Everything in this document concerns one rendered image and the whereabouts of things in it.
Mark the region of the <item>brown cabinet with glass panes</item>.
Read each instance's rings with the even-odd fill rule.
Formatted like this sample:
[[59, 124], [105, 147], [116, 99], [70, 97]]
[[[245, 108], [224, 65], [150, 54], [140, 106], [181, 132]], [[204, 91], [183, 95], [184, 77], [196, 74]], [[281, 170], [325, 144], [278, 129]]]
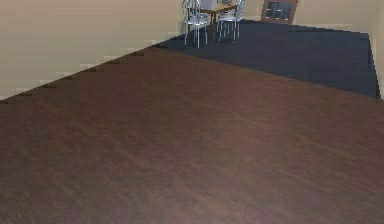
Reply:
[[264, 0], [261, 21], [291, 25], [298, 0]]

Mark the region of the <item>brown wooden table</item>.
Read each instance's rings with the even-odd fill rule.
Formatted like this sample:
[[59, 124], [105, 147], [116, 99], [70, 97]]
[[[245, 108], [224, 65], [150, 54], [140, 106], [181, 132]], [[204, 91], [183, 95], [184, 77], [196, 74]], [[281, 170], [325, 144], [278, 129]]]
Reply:
[[212, 34], [212, 40], [216, 38], [216, 29], [214, 25], [217, 23], [218, 17], [224, 12], [232, 12], [235, 14], [237, 12], [237, 3], [218, 3], [214, 1], [210, 6], [199, 3], [197, 6], [197, 13], [199, 17], [197, 18], [198, 24], [196, 25], [197, 29], [200, 29], [202, 26], [205, 28], [210, 27], [210, 32]]

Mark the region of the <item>silver metal chair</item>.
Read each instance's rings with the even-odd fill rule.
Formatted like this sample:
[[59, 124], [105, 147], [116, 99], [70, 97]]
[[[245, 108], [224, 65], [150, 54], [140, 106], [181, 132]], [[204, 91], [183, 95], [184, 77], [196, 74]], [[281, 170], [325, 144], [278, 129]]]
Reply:
[[193, 40], [200, 47], [200, 28], [207, 33], [208, 18], [201, 12], [199, 0], [182, 0], [182, 12], [184, 22], [184, 44], [187, 44], [188, 35], [193, 33]]
[[223, 13], [219, 16], [219, 40], [222, 40], [232, 26], [233, 40], [240, 37], [240, 21], [243, 19], [243, 12], [246, 0], [238, 0], [238, 4], [232, 13]]

